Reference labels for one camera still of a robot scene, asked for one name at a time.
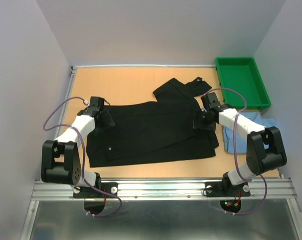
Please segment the black long sleeve shirt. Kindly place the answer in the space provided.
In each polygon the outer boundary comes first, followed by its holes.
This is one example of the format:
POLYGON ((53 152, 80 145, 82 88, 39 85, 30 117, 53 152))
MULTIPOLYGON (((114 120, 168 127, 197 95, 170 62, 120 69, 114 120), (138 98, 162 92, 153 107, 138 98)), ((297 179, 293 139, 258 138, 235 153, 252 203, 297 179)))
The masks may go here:
POLYGON ((214 125, 194 128, 200 111, 196 97, 211 86, 200 77, 173 78, 154 90, 154 101, 112 105, 102 113, 103 129, 87 136, 92 168, 207 159, 219 143, 214 125))

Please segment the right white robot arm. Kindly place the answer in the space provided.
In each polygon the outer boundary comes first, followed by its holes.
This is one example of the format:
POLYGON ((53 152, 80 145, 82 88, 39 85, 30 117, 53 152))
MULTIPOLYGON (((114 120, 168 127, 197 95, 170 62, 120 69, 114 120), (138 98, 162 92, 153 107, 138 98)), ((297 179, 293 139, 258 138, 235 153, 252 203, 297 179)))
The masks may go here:
POLYGON ((194 114, 193 129, 212 129, 219 124, 233 130, 235 169, 226 173, 221 182, 221 191, 232 195, 239 185, 278 169, 287 164, 287 156, 280 130, 257 124, 229 104, 221 104, 210 90, 201 97, 204 110, 194 114), (246 162, 238 165, 236 136, 246 141, 246 162))

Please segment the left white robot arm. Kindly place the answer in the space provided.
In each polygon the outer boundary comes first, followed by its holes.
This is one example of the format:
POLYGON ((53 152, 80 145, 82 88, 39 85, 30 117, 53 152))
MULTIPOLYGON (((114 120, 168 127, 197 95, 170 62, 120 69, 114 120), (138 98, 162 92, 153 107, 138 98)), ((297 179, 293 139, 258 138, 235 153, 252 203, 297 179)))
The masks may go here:
POLYGON ((102 193, 101 177, 98 173, 88 172, 85 167, 84 140, 90 133, 102 133, 115 126, 102 97, 92 96, 89 101, 82 100, 85 109, 78 112, 72 124, 59 124, 43 130, 66 127, 66 130, 54 140, 46 140, 42 145, 41 180, 45 183, 64 184, 85 187, 86 193, 97 197, 102 193))

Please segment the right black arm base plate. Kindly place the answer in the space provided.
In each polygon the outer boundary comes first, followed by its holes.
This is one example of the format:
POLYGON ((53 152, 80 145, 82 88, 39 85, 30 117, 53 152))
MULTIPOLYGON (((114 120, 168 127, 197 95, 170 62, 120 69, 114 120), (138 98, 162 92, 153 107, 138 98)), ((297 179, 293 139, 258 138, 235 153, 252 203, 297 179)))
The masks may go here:
POLYGON ((209 198, 249 197, 251 195, 248 183, 232 185, 222 180, 205 183, 203 195, 209 198))

